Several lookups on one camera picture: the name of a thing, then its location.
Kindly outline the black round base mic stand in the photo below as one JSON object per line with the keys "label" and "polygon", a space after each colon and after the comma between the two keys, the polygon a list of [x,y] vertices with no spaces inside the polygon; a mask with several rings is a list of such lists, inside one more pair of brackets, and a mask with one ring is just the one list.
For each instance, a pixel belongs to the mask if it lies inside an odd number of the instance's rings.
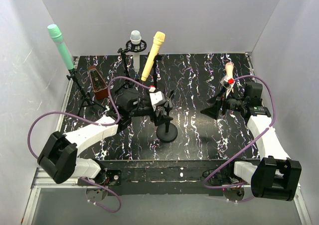
{"label": "black round base mic stand", "polygon": [[153,66],[152,66],[153,74],[152,74],[152,78],[153,78],[153,84],[154,84],[154,86],[155,86],[156,89],[158,89],[157,63],[158,63],[158,61],[161,61],[161,60],[162,60],[162,55],[159,55],[159,54],[157,54],[157,55],[154,57],[154,60],[153,60]]}

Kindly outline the yellow microphone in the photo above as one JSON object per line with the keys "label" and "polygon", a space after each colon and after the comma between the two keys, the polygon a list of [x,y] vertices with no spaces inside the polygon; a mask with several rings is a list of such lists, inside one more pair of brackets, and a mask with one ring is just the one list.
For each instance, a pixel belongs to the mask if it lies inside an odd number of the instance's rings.
{"label": "yellow microphone", "polygon": [[150,53],[148,55],[145,67],[142,72],[141,80],[145,82],[150,74],[150,71],[152,69],[154,59],[157,56],[160,47],[164,43],[165,40],[165,34],[163,32],[157,31],[154,39],[153,39],[153,44],[150,50]]}

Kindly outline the white microphone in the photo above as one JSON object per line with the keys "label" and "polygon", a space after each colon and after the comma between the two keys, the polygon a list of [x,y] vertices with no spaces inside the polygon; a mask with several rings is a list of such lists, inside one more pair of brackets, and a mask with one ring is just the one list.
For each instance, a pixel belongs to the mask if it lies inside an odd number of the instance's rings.
{"label": "white microphone", "polygon": [[[134,49],[140,48],[141,39],[142,37],[138,30],[133,30],[131,32],[130,40]],[[139,52],[133,53],[133,67],[134,67],[134,71],[138,73],[140,70],[140,53]]]}

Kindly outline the green microphone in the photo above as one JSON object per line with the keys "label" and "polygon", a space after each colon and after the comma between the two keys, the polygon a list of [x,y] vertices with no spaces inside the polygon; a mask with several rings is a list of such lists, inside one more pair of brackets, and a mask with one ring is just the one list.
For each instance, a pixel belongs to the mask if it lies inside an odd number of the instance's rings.
{"label": "green microphone", "polygon": [[64,42],[62,32],[56,24],[50,24],[48,27],[48,33],[52,41],[55,43],[62,60],[68,70],[74,70],[72,58],[69,54],[67,46]]}

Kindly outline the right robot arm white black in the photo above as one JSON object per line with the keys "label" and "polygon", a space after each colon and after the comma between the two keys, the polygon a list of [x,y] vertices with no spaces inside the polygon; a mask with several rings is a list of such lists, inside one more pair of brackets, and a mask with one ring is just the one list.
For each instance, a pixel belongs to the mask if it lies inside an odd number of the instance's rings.
{"label": "right robot arm white black", "polygon": [[230,175],[250,184],[254,197],[293,200],[302,167],[300,162],[289,157],[279,142],[272,126],[272,116],[268,108],[262,106],[262,84],[247,82],[241,97],[232,92],[233,84],[232,79],[227,80],[221,91],[208,100],[211,106],[201,111],[213,119],[227,111],[239,112],[256,140],[260,163],[231,162]]}

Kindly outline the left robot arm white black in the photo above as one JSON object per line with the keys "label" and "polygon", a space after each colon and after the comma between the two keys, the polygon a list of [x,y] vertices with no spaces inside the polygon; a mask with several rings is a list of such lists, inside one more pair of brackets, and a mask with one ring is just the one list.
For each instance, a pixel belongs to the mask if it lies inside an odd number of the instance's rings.
{"label": "left robot arm white black", "polygon": [[169,143],[177,138],[177,128],[171,123],[174,91],[165,96],[162,91],[149,92],[146,97],[134,88],[126,89],[117,97],[116,108],[111,109],[95,124],[62,134],[52,133],[41,151],[37,163],[54,180],[61,184],[70,178],[85,177],[102,184],[107,170],[97,160],[80,158],[80,154],[97,142],[125,130],[132,118],[149,116],[157,127],[159,141]]}

